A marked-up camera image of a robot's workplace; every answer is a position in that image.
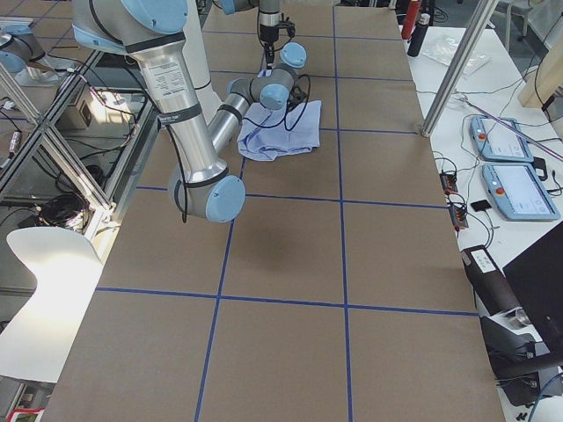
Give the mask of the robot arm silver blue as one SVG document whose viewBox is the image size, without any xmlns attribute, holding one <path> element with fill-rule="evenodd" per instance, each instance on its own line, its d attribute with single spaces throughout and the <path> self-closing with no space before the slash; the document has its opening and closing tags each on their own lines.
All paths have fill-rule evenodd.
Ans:
<svg viewBox="0 0 563 422">
<path fill-rule="evenodd" d="M 223 1 L 226 14 L 258 11 L 258 34 L 270 74 L 232 82 L 226 100 L 206 120 L 201 98 L 207 91 L 208 68 L 201 33 L 187 35 L 186 26 L 200 30 L 189 15 L 188 1 L 75 1 L 76 41 L 93 50 L 136 60 L 158 119 L 174 140 L 179 166 L 169 193 L 186 215 L 211 222 L 229 222 L 245 202 L 243 181 L 229 173 L 219 157 L 239 128 L 249 107 L 284 108 L 307 60 L 305 49 L 291 41 L 277 54 L 279 31 L 294 35 L 295 26 L 282 15 L 277 1 Z"/>
<path fill-rule="evenodd" d="M 263 49 L 266 69 L 274 66 L 275 43 L 282 27 L 281 3 L 278 0 L 219 0 L 225 15 L 257 9 L 256 32 Z"/>
</svg>

